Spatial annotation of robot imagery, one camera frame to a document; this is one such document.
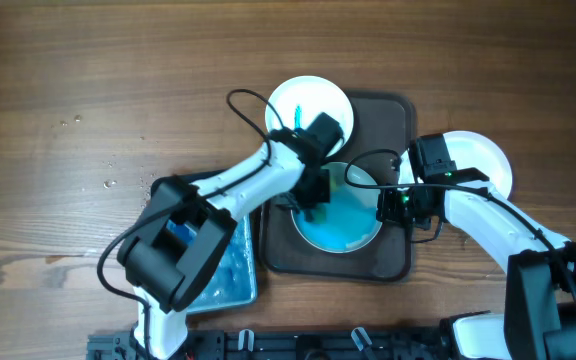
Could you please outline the green yellow sponge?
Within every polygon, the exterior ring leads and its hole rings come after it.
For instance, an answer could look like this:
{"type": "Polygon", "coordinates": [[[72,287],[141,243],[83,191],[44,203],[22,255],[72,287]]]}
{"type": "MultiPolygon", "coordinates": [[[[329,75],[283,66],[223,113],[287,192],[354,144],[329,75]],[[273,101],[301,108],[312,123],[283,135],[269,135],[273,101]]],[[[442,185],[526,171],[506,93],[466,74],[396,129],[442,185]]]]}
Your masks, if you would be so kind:
{"type": "Polygon", "coordinates": [[[328,187],[324,202],[319,202],[309,211],[307,221],[313,224],[323,224],[327,218],[327,206],[330,204],[331,196],[339,189],[337,178],[330,175],[328,177],[328,187]]]}

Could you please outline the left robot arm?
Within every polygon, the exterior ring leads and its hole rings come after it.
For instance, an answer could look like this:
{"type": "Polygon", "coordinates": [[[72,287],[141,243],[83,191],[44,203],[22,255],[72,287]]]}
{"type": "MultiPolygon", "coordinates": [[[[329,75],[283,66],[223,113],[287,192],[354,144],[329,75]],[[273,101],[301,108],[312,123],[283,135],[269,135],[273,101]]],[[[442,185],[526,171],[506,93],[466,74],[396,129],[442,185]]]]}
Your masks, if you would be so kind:
{"type": "Polygon", "coordinates": [[[141,315],[133,331],[145,359],[168,359],[185,342],[187,309],[215,273],[238,223],[282,196],[309,210],[330,198],[322,165],[341,141],[339,123],[319,114],[304,129],[283,128],[236,166],[188,183],[167,178],[137,222],[120,236],[117,254],[141,315]]]}

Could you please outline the light blue plate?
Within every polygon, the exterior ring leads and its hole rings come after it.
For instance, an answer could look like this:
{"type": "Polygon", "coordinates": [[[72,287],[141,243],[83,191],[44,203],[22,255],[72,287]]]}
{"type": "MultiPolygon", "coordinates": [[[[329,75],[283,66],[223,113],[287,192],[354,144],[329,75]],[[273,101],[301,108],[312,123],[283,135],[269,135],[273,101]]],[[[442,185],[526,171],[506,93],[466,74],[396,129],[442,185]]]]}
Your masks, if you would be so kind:
{"type": "Polygon", "coordinates": [[[331,196],[323,224],[307,221],[309,211],[292,212],[297,232],[309,245],[328,253],[350,253],[366,246],[379,232],[382,223],[376,219],[379,191],[357,188],[345,182],[346,163],[331,162],[324,166],[337,178],[339,189],[331,196]]]}

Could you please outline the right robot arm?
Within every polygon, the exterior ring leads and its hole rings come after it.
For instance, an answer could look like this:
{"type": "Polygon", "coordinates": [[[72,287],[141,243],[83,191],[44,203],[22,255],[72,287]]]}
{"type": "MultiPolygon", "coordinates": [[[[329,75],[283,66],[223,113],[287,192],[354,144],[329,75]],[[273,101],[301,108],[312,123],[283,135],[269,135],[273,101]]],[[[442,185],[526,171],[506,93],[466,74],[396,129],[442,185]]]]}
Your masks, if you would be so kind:
{"type": "Polygon", "coordinates": [[[576,359],[576,242],[509,200],[509,160],[468,131],[428,135],[395,154],[396,184],[377,217],[429,228],[438,218],[468,234],[506,275],[505,308],[446,322],[454,359],[576,359]]]}

